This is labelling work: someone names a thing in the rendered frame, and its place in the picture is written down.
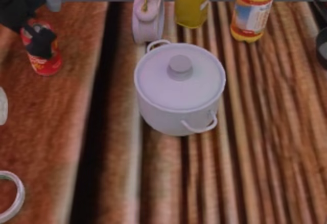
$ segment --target soda can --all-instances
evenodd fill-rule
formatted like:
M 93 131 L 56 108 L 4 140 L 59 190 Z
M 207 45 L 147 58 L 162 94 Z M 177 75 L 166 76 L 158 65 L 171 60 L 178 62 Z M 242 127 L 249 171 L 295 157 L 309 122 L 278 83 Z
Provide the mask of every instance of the soda can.
M 31 19 L 28 24 L 37 32 L 39 32 L 42 28 L 47 28 L 54 32 L 51 25 L 45 21 Z M 24 28 L 20 30 L 20 35 L 24 46 L 31 43 L 32 36 Z M 62 56 L 58 48 L 57 39 L 52 42 L 51 49 L 52 57 L 50 59 L 32 56 L 31 54 L 27 53 L 34 71 L 41 76 L 54 75 L 62 66 Z

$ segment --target wooden table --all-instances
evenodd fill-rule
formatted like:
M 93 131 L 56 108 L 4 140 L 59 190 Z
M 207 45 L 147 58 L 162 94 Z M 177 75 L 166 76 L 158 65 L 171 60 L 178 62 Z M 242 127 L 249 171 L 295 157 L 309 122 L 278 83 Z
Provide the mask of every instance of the wooden table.
M 156 132 L 140 118 L 133 70 L 145 46 L 132 41 L 132 4 L 115 7 L 116 52 L 107 60 L 111 75 L 102 79 L 105 106 L 98 111 L 103 123 L 84 163 L 98 177 L 80 182 L 94 189 L 93 208 L 76 208 L 92 209 L 92 216 L 80 212 L 79 220 L 323 224 L 327 76 L 315 58 L 318 28 L 308 4 L 274 4 L 264 37 L 245 44 L 230 36 L 231 4 L 212 3 L 207 23 L 191 31 L 174 24 L 173 3 L 166 3 L 164 38 L 208 49 L 228 79 L 218 127 L 185 138 Z
M 0 28 L 0 86 L 9 99 L 9 117 L 0 127 L 0 169 L 17 174 L 26 188 L 24 206 L 10 224 L 67 223 L 107 5 L 40 9 L 38 16 L 58 34 L 64 61 L 53 77 L 37 75 L 20 37 Z M 15 194 L 13 184 L 0 181 L 0 212 Z

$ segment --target robotic hand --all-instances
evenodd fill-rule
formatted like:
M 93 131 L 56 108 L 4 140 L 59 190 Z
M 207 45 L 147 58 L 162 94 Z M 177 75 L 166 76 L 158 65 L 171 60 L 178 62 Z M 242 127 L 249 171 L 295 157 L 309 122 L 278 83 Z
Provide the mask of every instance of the robotic hand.
M 56 34 L 49 29 L 36 32 L 28 25 L 28 20 L 35 17 L 35 10 L 43 4 L 51 11 L 60 11 L 61 8 L 61 0 L 0 0 L 0 23 L 16 33 L 24 28 L 32 36 L 31 43 L 26 46 L 28 53 L 49 59 Z

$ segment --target yellow container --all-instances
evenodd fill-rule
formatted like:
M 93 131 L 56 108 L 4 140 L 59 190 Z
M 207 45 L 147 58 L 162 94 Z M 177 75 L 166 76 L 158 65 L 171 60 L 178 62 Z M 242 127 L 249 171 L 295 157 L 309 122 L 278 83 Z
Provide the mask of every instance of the yellow container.
M 264 33 L 273 0 L 236 0 L 230 25 L 238 41 L 255 42 Z
M 175 21 L 187 28 L 198 28 L 207 20 L 209 0 L 175 0 Z

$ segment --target pot lid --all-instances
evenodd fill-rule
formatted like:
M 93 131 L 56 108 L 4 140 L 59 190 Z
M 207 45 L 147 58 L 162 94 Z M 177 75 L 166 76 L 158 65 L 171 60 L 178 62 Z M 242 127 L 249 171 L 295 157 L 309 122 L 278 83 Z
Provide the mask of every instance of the pot lid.
M 148 52 L 134 76 L 136 88 L 145 100 L 174 111 L 207 106 L 221 95 L 225 80 L 224 69 L 213 54 L 184 43 L 167 44 Z

